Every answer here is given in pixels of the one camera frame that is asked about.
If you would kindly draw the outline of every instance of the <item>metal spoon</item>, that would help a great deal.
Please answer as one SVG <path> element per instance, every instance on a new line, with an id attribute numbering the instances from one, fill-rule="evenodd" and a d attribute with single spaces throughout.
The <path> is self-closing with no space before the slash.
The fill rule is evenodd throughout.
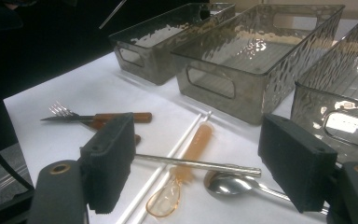
<path id="1" fill-rule="evenodd" d="M 250 189 L 260 189 L 268 194 L 290 202 L 289 197 L 275 189 L 269 189 L 259 184 L 254 178 L 246 175 L 237 175 L 208 171 L 204 177 L 204 186 L 211 194 L 235 195 L 244 193 Z M 327 215 L 328 207 L 324 207 L 322 214 Z"/>

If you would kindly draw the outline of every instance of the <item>white surface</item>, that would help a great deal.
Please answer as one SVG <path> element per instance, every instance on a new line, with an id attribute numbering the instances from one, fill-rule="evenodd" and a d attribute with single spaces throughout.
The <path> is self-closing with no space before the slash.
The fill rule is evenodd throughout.
<path id="1" fill-rule="evenodd" d="M 259 181 L 280 189 L 257 156 L 260 126 L 249 125 L 181 95 L 176 78 L 163 86 L 155 86 L 121 71 L 114 54 L 5 100 L 34 184 L 43 167 L 55 161 L 77 160 L 79 147 L 94 135 L 78 123 L 40 121 L 51 116 L 48 107 L 56 101 L 80 115 L 153 113 L 151 123 L 135 124 L 135 132 L 142 136 L 137 152 L 156 156 L 166 156 L 197 115 L 212 110 L 210 122 L 215 131 L 201 160 L 261 168 L 263 174 Z M 293 94 L 274 114 L 289 118 L 292 101 Z M 90 223 L 116 223 L 158 166 L 148 161 L 134 161 L 115 210 L 109 215 L 89 212 Z M 194 170 L 196 178 L 182 186 L 182 200 L 171 216 L 160 219 L 147 216 L 143 223 L 325 223 L 325 216 L 319 213 L 299 214 L 292 204 L 258 190 L 235 197 L 212 197 L 202 185 L 205 173 Z M 145 206 L 150 194 L 140 206 Z"/>

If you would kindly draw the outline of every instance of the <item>textured plastic container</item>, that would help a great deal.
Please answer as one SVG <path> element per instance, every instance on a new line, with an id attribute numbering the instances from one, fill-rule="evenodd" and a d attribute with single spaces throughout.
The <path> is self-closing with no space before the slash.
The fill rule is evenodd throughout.
<path id="1" fill-rule="evenodd" d="M 172 51 L 181 93 L 260 124 L 331 47 L 343 8 L 258 5 L 242 12 Z M 304 25 L 291 24 L 297 21 Z"/>
<path id="2" fill-rule="evenodd" d="M 358 161 L 358 24 L 296 82 L 291 119 Z"/>
<path id="3" fill-rule="evenodd" d="M 109 39 L 121 69 L 162 85 L 175 76 L 171 49 L 234 16 L 234 4 L 190 3 Z"/>

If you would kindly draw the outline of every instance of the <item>dark background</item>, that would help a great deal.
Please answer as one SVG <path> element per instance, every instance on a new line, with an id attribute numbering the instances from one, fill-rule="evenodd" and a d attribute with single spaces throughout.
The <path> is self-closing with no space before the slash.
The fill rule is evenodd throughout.
<path id="1" fill-rule="evenodd" d="M 0 150 L 18 142 L 3 100 L 112 52 L 108 36 L 186 3 L 128 0 L 102 30 L 119 0 L 40 0 L 18 7 L 23 27 L 0 33 Z"/>

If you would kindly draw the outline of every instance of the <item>clear plastic spatula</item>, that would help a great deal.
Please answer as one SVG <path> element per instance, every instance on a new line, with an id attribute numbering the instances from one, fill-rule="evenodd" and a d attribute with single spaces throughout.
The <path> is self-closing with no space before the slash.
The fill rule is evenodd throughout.
<path id="1" fill-rule="evenodd" d="M 213 132 L 213 125 L 203 121 L 191 140 L 184 160 L 197 160 L 206 148 Z M 193 178 L 190 167 L 176 166 L 170 170 L 171 178 L 167 184 L 157 191 L 147 202 L 146 211 L 154 217 L 167 217 L 180 202 L 180 188 L 183 182 L 190 182 Z"/>

